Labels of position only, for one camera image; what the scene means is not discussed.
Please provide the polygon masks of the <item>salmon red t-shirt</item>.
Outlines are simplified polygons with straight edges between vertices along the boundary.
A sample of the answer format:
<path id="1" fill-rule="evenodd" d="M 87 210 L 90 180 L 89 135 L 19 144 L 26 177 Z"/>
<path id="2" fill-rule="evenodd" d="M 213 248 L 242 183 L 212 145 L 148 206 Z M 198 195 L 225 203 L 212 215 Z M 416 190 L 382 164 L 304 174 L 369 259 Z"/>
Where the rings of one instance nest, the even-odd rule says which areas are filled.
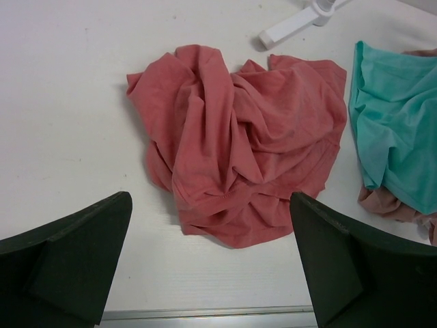
<path id="1" fill-rule="evenodd" d="M 291 195 L 318 196 L 339 153 L 346 77 L 329 59 L 289 55 L 230 72 L 196 44 L 128 74 L 150 178 L 172 194 L 182 232 L 236 249 L 291 234 Z"/>

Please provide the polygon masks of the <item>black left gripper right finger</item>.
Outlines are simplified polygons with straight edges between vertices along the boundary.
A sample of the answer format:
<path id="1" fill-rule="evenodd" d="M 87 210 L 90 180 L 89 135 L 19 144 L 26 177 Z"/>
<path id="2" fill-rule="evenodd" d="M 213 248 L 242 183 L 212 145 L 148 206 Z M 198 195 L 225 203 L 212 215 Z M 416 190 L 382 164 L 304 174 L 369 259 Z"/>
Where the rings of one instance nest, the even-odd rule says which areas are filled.
<path id="1" fill-rule="evenodd" d="M 318 327 L 435 327 L 436 248 L 345 216 L 304 193 L 292 225 Z"/>

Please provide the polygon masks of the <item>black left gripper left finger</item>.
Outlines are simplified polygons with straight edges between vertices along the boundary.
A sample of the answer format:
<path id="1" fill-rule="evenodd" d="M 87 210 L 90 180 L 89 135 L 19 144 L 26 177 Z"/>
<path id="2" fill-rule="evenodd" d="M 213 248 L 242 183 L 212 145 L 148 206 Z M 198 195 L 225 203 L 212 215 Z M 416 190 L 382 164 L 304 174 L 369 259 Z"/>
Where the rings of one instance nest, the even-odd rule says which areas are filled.
<path id="1" fill-rule="evenodd" d="M 131 214 L 120 191 L 1 240 L 1 326 L 99 325 Z"/>

